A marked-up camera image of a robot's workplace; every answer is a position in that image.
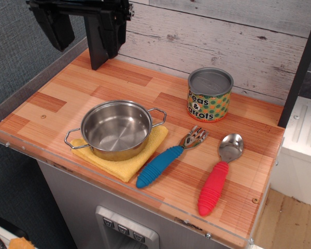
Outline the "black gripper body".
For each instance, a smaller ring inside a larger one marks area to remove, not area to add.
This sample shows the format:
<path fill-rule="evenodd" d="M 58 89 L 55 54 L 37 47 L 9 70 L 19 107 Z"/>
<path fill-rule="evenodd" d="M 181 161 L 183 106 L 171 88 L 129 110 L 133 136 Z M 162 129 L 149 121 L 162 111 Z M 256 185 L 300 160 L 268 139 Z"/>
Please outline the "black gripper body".
<path fill-rule="evenodd" d="M 123 20 L 131 21 L 134 16 L 133 4 L 129 1 L 26 1 L 29 8 L 44 10 L 45 13 L 87 16 L 104 11 L 122 15 Z"/>

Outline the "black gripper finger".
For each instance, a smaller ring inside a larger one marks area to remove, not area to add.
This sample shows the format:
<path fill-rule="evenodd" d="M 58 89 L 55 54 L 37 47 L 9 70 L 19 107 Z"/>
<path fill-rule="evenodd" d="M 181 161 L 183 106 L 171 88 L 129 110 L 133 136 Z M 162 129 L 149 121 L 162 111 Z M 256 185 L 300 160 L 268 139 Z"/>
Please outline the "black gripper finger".
<path fill-rule="evenodd" d="M 75 34 L 69 15 L 47 9 L 32 9 L 32 12 L 55 49 L 64 51 L 74 41 Z"/>
<path fill-rule="evenodd" d="M 108 57 L 113 59 L 118 55 L 121 46 L 126 42 L 126 21 L 115 17 L 100 15 L 98 28 Z"/>

